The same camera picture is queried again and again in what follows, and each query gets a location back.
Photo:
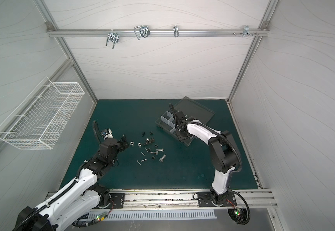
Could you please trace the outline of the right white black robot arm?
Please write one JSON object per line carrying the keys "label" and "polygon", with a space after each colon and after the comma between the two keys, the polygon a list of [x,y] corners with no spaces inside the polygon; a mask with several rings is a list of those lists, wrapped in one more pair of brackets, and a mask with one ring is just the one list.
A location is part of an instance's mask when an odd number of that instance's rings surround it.
{"label": "right white black robot arm", "polygon": [[233,136],[228,131],[214,130],[198,119],[188,117],[182,111],[175,110],[173,104],[169,104],[169,108],[175,121],[175,133],[179,141],[196,137],[208,145],[210,159],[215,168],[210,197],[215,206],[221,206],[228,194],[233,192],[230,190],[232,175],[240,172],[243,167],[237,145],[230,141]]}

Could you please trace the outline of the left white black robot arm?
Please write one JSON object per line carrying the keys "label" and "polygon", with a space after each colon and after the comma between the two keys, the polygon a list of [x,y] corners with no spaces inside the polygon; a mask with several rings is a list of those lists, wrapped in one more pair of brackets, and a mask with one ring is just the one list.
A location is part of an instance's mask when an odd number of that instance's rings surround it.
{"label": "left white black robot arm", "polygon": [[98,181],[117,163],[117,155],[128,147],[125,135],[120,140],[106,135],[96,154],[79,167],[69,183],[41,204],[26,207],[18,214],[14,230],[63,231],[71,224],[87,227],[102,221],[107,213],[84,224],[78,223],[88,211],[114,205],[110,190]]}

